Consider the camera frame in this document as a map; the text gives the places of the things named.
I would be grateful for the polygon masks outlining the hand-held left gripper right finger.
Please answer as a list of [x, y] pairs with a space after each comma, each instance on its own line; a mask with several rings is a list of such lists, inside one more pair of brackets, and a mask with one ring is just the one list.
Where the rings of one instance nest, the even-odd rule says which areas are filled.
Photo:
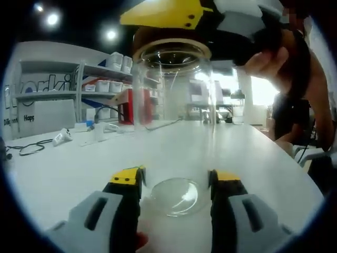
[[276, 212], [249, 194], [237, 175], [211, 170], [209, 188], [212, 252], [274, 252], [292, 238]]

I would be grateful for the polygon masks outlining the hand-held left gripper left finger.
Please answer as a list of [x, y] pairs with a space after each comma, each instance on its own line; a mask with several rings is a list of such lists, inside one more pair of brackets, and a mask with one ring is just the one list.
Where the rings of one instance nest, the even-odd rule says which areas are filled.
[[123, 169], [46, 231], [59, 252], [137, 252], [144, 166]]

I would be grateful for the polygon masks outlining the person's left hand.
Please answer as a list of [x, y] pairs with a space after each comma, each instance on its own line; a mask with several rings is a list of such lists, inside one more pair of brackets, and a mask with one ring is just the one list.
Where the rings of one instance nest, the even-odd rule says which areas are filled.
[[137, 250], [143, 248], [148, 243], [148, 235], [143, 232], [137, 232], [136, 238], [137, 238], [137, 243], [136, 243]]

